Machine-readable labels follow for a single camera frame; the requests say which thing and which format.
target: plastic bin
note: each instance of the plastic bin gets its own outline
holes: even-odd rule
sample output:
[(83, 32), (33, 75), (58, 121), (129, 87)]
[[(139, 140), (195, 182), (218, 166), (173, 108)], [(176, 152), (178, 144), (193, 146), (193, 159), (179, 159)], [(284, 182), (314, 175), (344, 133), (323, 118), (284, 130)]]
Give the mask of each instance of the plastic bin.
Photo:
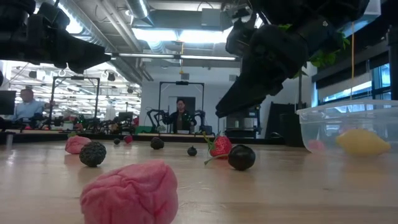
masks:
[(398, 101), (350, 100), (298, 110), (305, 147), (311, 152), (348, 154), (336, 138), (351, 129), (365, 129), (391, 145), (398, 143)]

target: black ball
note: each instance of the black ball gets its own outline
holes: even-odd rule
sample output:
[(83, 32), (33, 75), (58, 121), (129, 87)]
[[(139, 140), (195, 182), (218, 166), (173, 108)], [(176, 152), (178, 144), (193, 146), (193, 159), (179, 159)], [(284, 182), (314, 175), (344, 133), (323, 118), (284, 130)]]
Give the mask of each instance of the black ball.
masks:
[(79, 154), (80, 161), (88, 167), (97, 167), (106, 156), (106, 148), (99, 142), (89, 142), (85, 144)]
[(188, 153), (189, 156), (195, 156), (196, 154), (198, 154), (198, 151), (197, 151), (197, 149), (195, 149), (195, 148), (192, 146), (192, 147), (190, 147), (190, 148), (188, 149), (187, 153)]
[(113, 143), (114, 143), (115, 145), (118, 145), (118, 144), (120, 143), (120, 139), (114, 139), (114, 140), (113, 140)]
[(163, 149), (164, 148), (164, 142), (157, 137), (154, 137), (151, 141), (150, 141), (150, 146), (151, 148), (158, 150), (158, 149)]
[(228, 154), (228, 163), (236, 170), (244, 171), (254, 165), (256, 154), (247, 146), (237, 145)]

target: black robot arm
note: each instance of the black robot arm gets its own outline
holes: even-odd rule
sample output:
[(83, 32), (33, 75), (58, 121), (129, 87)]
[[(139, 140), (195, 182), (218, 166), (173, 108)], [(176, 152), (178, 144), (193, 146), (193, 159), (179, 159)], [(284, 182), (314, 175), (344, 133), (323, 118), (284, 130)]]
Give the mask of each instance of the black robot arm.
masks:
[(35, 7), (34, 0), (0, 1), (0, 59), (52, 63), (76, 73), (111, 60), (104, 47), (72, 37), (70, 19), (57, 6), (43, 2), (37, 14)]
[[(156, 124), (154, 123), (154, 120), (152, 119), (152, 113), (156, 113), (156, 114), (154, 115), (154, 118), (155, 118), (155, 120), (156, 120)], [(166, 124), (165, 121), (168, 120), (168, 118), (169, 118), (169, 113), (166, 112), (166, 111), (164, 111), (164, 110), (155, 110), (155, 109), (152, 109), (152, 110), (149, 110), (149, 111), (147, 112), (147, 116), (149, 117), (150, 123), (152, 124), (152, 130), (151, 130), (151, 132), (155, 132), (155, 131), (156, 131), (156, 128), (160, 126), (160, 120), (164, 121), (164, 123)]]
[[(319, 50), (343, 45), (339, 29), (363, 16), (369, 0), (250, 0), (264, 26), (237, 20), (226, 44), (227, 52), (242, 58), (241, 74), (216, 106), (218, 117), (261, 104), (275, 96)], [(291, 25), (287, 30), (279, 25)]]

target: pink ball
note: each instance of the pink ball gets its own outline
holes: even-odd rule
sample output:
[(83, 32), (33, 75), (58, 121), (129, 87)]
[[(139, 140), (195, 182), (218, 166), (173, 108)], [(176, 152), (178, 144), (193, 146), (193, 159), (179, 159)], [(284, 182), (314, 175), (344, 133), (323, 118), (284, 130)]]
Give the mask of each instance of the pink ball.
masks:
[(100, 175), (80, 195), (85, 224), (170, 224), (178, 210), (177, 178), (161, 160)]
[(67, 140), (65, 151), (69, 152), (70, 154), (79, 154), (82, 147), (89, 142), (91, 142), (89, 138), (80, 136), (70, 137)]
[(123, 140), (124, 140), (124, 142), (127, 143), (127, 144), (130, 144), (130, 143), (132, 143), (132, 141), (133, 141), (132, 136), (125, 136), (125, 137), (123, 138)]

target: toy lemon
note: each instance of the toy lemon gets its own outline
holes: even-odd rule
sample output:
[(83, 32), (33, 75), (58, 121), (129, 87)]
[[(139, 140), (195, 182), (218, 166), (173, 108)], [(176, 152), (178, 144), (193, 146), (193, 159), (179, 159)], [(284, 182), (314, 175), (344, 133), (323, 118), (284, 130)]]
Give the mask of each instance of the toy lemon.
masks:
[(388, 152), (391, 145), (377, 134), (365, 129), (351, 129), (336, 138), (347, 154), (352, 156), (378, 156)]

